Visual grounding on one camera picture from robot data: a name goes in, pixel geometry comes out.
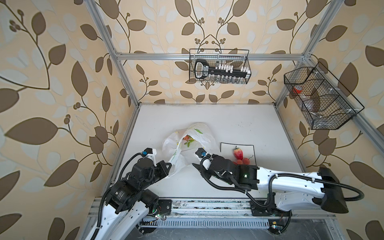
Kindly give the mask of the red fake strawberry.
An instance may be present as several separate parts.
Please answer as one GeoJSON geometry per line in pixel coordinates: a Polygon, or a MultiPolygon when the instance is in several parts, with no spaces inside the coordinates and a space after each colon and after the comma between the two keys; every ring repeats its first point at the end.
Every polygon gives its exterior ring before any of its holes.
{"type": "Polygon", "coordinates": [[[238,148],[237,146],[233,150],[233,154],[237,160],[243,160],[244,159],[244,154],[242,149],[238,148]]]}

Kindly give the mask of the white plastic bag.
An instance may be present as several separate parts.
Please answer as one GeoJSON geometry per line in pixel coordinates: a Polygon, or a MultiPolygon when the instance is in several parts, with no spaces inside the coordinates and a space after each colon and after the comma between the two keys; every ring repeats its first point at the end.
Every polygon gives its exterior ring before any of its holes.
{"type": "Polygon", "coordinates": [[[191,164],[198,164],[200,160],[195,152],[203,148],[209,154],[220,153],[219,144],[214,138],[210,128],[204,123],[195,123],[186,129],[177,130],[163,141],[161,156],[172,167],[168,177],[172,177],[183,168],[191,164]],[[191,136],[195,141],[187,148],[183,143],[183,137],[191,136]]]}

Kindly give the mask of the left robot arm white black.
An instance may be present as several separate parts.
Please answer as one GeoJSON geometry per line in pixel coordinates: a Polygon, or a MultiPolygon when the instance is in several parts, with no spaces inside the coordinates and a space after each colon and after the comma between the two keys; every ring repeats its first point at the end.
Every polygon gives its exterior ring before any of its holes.
{"type": "Polygon", "coordinates": [[[144,218],[165,219],[171,200],[160,200],[149,186],[166,178],[172,164],[156,162],[156,150],[147,148],[134,154],[122,167],[116,182],[101,198],[95,225],[87,240],[123,240],[144,218]]]}

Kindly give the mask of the small red fake fruit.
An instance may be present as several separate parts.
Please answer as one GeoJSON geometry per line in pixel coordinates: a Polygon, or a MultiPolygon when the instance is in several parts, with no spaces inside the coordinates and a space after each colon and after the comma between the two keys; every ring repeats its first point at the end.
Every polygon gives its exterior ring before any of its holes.
{"type": "Polygon", "coordinates": [[[243,158],[243,164],[250,165],[251,164],[251,160],[249,158],[243,158]]]}

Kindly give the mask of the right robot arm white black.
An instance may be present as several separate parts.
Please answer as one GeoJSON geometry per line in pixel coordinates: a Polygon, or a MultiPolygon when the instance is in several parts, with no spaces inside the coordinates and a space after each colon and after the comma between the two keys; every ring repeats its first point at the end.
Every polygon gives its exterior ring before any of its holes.
{"type": "Polygon", "coordinates": [[[203,148],[195,152],[200,163],[194,167],[213,188],[244,194],[260,214],[277,216],[300,208],[346,214],[347,202],[362,200],[364,193],[340,183],[328,168],[311,173],[283,173],[253,165],[239,165],[203,148]]]}

